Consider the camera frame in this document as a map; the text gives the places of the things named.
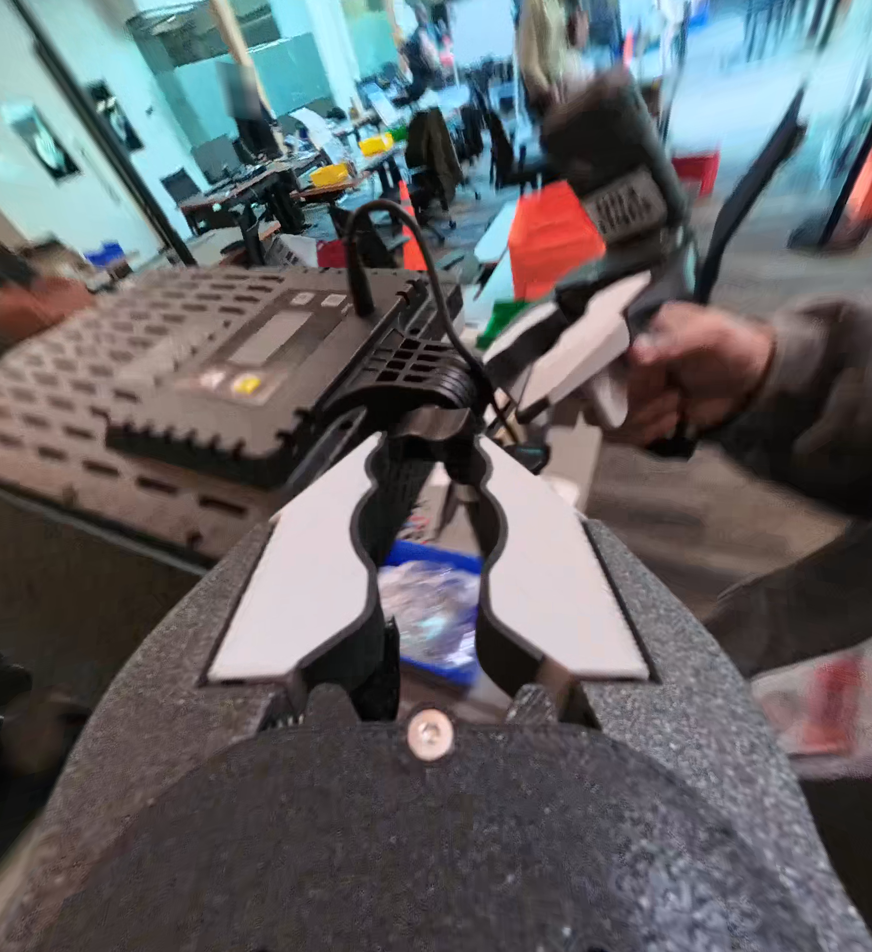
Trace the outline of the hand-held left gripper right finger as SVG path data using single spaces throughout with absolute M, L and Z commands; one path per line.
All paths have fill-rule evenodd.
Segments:
M 476 649 L 490 681 L 511 698 L 539 684 L 555 700 L 588 683 L 648 682 L 650 663 L 579 512 L 484 436 L 473 493 Z

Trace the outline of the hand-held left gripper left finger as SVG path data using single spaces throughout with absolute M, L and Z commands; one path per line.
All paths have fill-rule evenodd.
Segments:
M 376 568 L 358 529 L 382 442 L 367 437 L 272 518 L 208 683 L 363 684 L 380 664 Z

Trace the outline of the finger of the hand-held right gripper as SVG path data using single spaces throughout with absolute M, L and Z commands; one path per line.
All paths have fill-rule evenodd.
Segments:
M 483 357 L 484 366 L 529 366 L 547 353 L 562 334 L 562 311 L 555 301 L 521 312 L 496 338 Z
M 596 292 L 582 316 L 531 366 L 518 419 L 531 421 L 581 395 L 598 421 L 623 421 L 628 412 L 623 356 L 631 333 L 624 312 L 650 282 L 649 271 Z

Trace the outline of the black light stand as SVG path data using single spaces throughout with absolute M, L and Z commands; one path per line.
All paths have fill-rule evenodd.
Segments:
M 382 430 L 369 446 L 364 473 L 370 487 L 361 495 L 350 527 L 354 550 L 368 571 L 368 608 L 357 641 L 368 656 L 369 672 L 348 695 L 360 720 L 393 721 L 401 692 L 399 637 L 382 609 L 379 568 L 429 481 L 437 456 L 434 445 L 418 434 Z

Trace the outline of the black LED panel light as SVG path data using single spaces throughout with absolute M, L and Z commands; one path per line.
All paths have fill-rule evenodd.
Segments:
M 0 493 L 84 529 L 223 557 L 367 434 L 481 397 L 430 281 L 338 268 L 138 277 L 0 358 Z

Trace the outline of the person's right forearm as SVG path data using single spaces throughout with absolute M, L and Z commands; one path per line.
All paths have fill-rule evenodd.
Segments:
M 796 303 L 770 324 L 770 369 L 721 445 L 762 479 L 872 519 L 872 294 Z

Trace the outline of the person's right hand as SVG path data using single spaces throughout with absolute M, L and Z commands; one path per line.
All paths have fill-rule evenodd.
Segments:
M 628 411 L 609 441 L 646 447 L 679 423 L 706 431 L 741 411 L 763 386 L 776 331 L 696 303 L 664 303 L 631 344 Z

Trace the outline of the green plastic bin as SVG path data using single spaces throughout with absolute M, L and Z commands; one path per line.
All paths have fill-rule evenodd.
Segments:
M 495 302 L 488 323 L 477 337 L 477 350 L 487 354 L 500 340 L 514 339 L 526 329 L 544 323 L 556 309 L 552 299 Z

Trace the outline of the red plastic bin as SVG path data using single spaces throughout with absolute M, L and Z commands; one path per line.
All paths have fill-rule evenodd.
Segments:
M 674 154 L 671 164 L 683 184 L 696 185 L 699 198 L 713 195 L 721 165 L 720 149 Z

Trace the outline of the clear bag of parts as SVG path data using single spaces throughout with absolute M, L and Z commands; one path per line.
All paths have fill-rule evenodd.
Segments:
M 415 560 L 383 566 L 378 586 L 384 616 L 397 626 L 403 660 L 452 672 L 475 665 L 478 574 Z

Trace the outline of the blue plastic bin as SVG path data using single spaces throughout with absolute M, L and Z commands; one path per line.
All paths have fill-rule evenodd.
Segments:
M 449 565 L 454 565 L 454 566 L 464 568 L 470 572 L 478 574 L 481 579 L 482 559 L 479 556 L 441 549 L 437 546 L 422 544 L 422 543 L 418 543 L 414 541 L 406 541 L 406 540 L 395 541 L 390 553 L 386 557 L 384 564 L 382 566 L 399 565 L 405 562 L 415 561 L 415 560 L 431 561 L 431 562 L 446 563 Z M 384 618 L 387 621 L 394 623 L 394 621 L 389 620 L 386 617 Z M 480 671 L 479 662 L 477 659 L 477 651 L 476 651 L 476 663 L 473 667 L 469 669 L 464 669 L 461 671 L 455 671 L 455 672 L 448 671 L 448 670 L 441 670 L 438 668 L 433 669 L 423 665 L 417 665 L 415 663 L 403 660 L 401 658 L 401 654 L 400 654 L 400 659 L 417 674 L 421 676 L 427 676 L 440 683 L 449 685 L 452 689 L 455 689 L 460 692 L 465 692 L 469 690 L 473 686 L 473 684 L 475 684 L 479 675 L 479 671 Z

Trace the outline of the orange traffic cone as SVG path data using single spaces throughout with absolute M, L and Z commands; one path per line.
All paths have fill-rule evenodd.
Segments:
M 399 204 L 406 215 L 409 216 L 413 224 L 417 223 L 415 208 L 411 200 L 411 196 L 405 181 L 401 180 L 398 185 L 399 191 Z M 426 272 L 428 270 L 423 251 L 420 246 L 420 242 L 417 240 L 416 232 L 412 227 L 407 224 L 403 224 L 402 237 L 404 243 L 402 244 L 403 250 L 403 267 L 407 270 Z

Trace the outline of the black office chair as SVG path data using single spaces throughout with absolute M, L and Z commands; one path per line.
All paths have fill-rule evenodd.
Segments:
M 454 141 L 442 111 L 429 108 L 413 114 L 407 126 L 405 162 L 408 192 L 421 225 L 430 219 L 430 208 L 448 212 L 456 192 L 467 185 Z

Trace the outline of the person's dark sweatshirt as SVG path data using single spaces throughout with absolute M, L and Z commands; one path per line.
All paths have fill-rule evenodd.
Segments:
M 704 625 L 748 679 L 872 638 L 872 521 L 728 590 Z

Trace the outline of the wall poster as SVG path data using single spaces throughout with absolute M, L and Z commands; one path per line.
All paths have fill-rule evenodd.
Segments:
M 97 114 L 110 127 L 125 152 L 133 154 L 144 149 L 141 138 L 109 85 L 104 80 L 96 80 L 87 83 L 85 89 Z
M 25 148 L 57 183 L 81 174 L 71 154 L 34 103 L 17 99 L 1 103 L 1 117 Z

